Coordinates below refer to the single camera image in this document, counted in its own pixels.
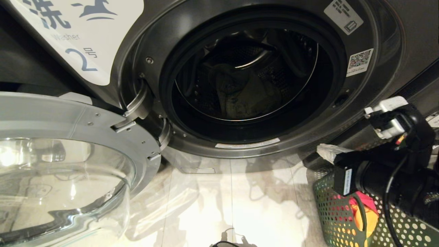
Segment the tile floor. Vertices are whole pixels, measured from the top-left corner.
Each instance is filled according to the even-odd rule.
[[[132,200],[130,225],[116,246],[209,247],[226,239],[244,247],[326,246],[302,163],[244,173],[250,165],[222,160],[222,174],[167,167]]]

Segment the laundry basket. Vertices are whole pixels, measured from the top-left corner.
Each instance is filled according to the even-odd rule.
[[[356,194],[348,197],[338,195],[334,190],[334,173],[330,172],[317,180],[314,185],[314,196],[325,242],[330,247],[364,247],[366,231],[358,229],[349,204],[353,197],[358,202],[363,220],[363,228],[366,229],[367,221],[363,204]],[[377,196],[366,193],[374,199],[379,213],[379,220],[375,231],[367,239],[368,247],[394,247],[389,229],[387,228],[383,202]],[[390,214],[398,238],[404,247],[435,247],[439,243],[439,232],[430,228],[419,220],[409,217],[399,209],[391,206]]]

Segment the washing machine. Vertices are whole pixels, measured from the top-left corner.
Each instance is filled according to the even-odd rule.
[[[75,163],[74,175],[31,165],[26,176],[85,188],[91,160],[92,174],[115,180],[71,206],[90,212],[123,208],[163,160],[186,173],[227,172],[223,159],[245,159],[247,172],[299,162],[439,56],[435,0],[0,2],[0,139],[29,157],[8,167]],[[99,149],[118,165],[94,160]],[[24,184],[10,191],[43,198]],[[23,229],[36,239],[59,229],[42,223]],[[24,241],[9,229],[4,241]]]

